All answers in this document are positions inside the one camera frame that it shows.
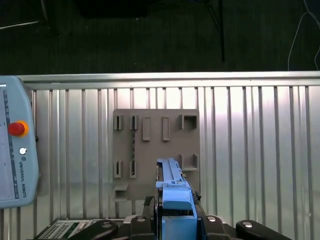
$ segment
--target white button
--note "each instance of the white button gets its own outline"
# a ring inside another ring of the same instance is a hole
[[[19,153],[20,153],[21,155],[25,155],[25,154],[27,153],[27,149],[26,149],[25,147],[21,147],[21,148],[19,149]]]

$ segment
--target dark floor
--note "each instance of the dark floor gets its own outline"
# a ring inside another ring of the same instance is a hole
[[[52,3],[48,7],[61,37],[38,25],[0,30],[0,75],[287,71],[291,44],[306,11],[303,0],[223,0],[223,63],[219,32],[202,3],[158,1],[149,6],[148,17],[130,19],[85,19],[72,0]],[[2,11],[0,23],[32,18],[27,7],[10,12],[10,17]],[[290,70],[315,70],[319,44],[320,31],[308,16]]]

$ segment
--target cable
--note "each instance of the cable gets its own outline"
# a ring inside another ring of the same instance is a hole
[[[315,20],[315,22],[316,22],[316,24],[317,24],[317,26],[318,26],[318,28],[320,30],[320,22],[318,21],[316,16],[312,12],[310,12],[309,7],[307,5],[307,0],[303,0],[303,2],[304,2],[304,5],[305,5],[305,8],[306,8],[306,12],[300,18],[298,27],[297,27],[296,32],[295,32],[294,39],[292,41],[291,49],[290,49],[289,56],[288,56],[288,71],[290,70],[290,57],[291,57],[291,54],[292,54],[292,50],[294,48],[294,45],[295,45],[295,42],[296,42],[296,39],[297,39],[297,36],[298,36],[298,32],[300,30],[300,26],[301,26],[301,23],[302,23],[302,20],[304,19],[304,17],[306,15],[310,15]],[[319,68],[318,68],[318,65],[317,65],[317,58],[318,58],[319,53],[320,53],[320,45],[319,45],[318,51],[316,52],[316,54],[314,56],[314,65],[315,65],[315,68],[316,68],[317,71],[319,71]]]

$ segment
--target touchscreen display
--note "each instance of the touchscreen display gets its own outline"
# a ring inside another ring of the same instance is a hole
[[[0,85],[0,201],[18,199],[18,186],[10,124],[8,96],[5,85]]]

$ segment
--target corrugated metal wall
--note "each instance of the corrugated metal wall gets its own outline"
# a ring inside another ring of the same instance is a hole
[[[57,217],[142,210],[141,201],[119,209],[112,201],[117,108],[198,109],[206,212],[231,224],[257,220],[296,240],[320,239],[320,86],[254,85],[33,90],[38,197],[0,211],[1,239],[32,238]]]

